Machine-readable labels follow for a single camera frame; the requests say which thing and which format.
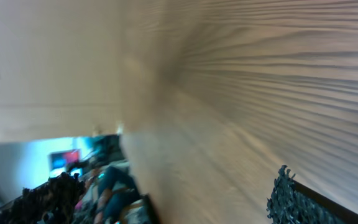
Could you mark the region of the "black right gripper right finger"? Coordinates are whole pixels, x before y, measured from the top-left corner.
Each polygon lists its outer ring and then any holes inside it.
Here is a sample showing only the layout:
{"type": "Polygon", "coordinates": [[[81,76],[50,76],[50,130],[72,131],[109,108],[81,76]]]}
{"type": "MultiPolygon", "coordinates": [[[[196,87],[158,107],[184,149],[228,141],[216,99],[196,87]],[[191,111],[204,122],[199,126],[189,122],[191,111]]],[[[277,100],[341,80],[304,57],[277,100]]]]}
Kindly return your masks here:
{"type": "Polygon", "coordinates": [[[286,165],[267,199],[273,224],[358,224],[358,214],[297,182],[286,165]]]}

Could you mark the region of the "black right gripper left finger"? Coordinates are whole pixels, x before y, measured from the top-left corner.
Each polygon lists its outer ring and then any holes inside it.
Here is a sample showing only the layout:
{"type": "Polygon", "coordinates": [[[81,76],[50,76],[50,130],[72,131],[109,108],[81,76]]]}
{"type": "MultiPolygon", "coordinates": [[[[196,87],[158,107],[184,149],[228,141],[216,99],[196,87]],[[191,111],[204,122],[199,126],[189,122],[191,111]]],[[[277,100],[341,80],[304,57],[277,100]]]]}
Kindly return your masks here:
{"type": "Polygon", "coordinates": [[[21,197],[0,211],[0,224],[71,224],[84,192],[85,183],[78,174],[62,172],[40,187],[24,188],[21,197]]]}

